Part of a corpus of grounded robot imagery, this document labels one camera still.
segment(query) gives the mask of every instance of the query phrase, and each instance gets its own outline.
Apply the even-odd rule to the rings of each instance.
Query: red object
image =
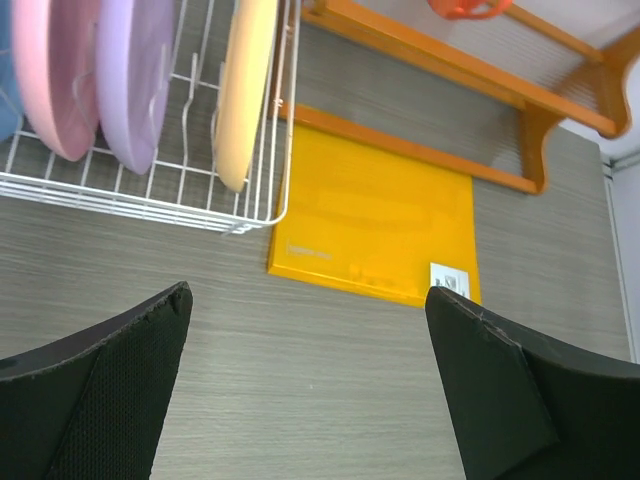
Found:
[[[474,13],[474,10],[487,3],[487,0],[427,0],[429,5],[441,17],[447,20],[482,20],[492,18],[504,12],[513,0],[498,0],[489,10]]]

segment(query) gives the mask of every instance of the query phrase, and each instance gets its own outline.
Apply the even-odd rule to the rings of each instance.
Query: yellow plate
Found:
[[[216,171],[241,192],[260,122],[278,0],[241,0],[234,14],[212,144]]]
[[[469,273],[480,303],[471,177],[306,127],[269,273],[424,305],[431,262]]]

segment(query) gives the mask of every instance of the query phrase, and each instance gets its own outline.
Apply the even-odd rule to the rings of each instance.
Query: pink plate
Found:
[[[94,75],[100,0],[13,0],[13,58],[24,110],[42,141],[79,160],[98,127]]]

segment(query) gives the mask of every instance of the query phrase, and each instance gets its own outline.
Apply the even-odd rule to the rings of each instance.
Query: plate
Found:
[[[100,0],[14,0],[13,59],[33,130],[71,161],[98,127],[94,72]]]
[[[18,92],[11,57],[11,2],[0,1],[0,142],[13,135],[22,118],[22,102]]]
[[[253,158],[277,13],[278,0],[241,0],[232,20],[212,145],[216,171],[235,192]]]
[[[144,174],[160,141],[171,78],[173,0],[102,4],[96,74],[102,132],[116,158]]]

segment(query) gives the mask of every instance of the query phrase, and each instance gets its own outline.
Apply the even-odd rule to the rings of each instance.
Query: white wall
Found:
[[[613,174],[613,214],[629,314],[629,336],[640,360],[640,163]]]

